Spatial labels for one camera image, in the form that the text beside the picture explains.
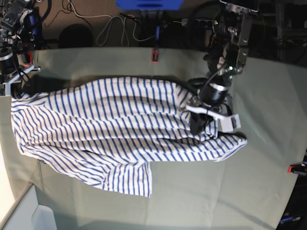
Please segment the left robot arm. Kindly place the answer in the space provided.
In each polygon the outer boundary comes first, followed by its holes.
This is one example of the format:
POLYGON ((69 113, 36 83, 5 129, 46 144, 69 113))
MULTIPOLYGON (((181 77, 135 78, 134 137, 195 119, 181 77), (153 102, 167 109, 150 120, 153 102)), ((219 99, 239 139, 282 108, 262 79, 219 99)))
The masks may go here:
POLYGON ((191 30, 199 11, 215 4, 220 5, 220 11, 212 22, 211 46, 203 58, 209 72, 186 106, 194 135, 204 131, 211 121, 219 122, 224 133, 240 128, 239 116, 232 113, 229 90, 232 78, 241 74, 246 65, 252 16, 259 11, 257 0, 212 0, 194 9, 187 29, 191 30))

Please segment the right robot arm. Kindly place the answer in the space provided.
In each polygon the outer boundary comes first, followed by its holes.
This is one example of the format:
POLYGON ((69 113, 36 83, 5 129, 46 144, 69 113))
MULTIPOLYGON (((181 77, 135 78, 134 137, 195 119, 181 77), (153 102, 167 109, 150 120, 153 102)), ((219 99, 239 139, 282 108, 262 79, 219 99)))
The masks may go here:
POLYGON ((39 47, 41 29, 34 0, 0 2, 0 94, 20 98, 23 86, 30 86, 32 51, 39 47))

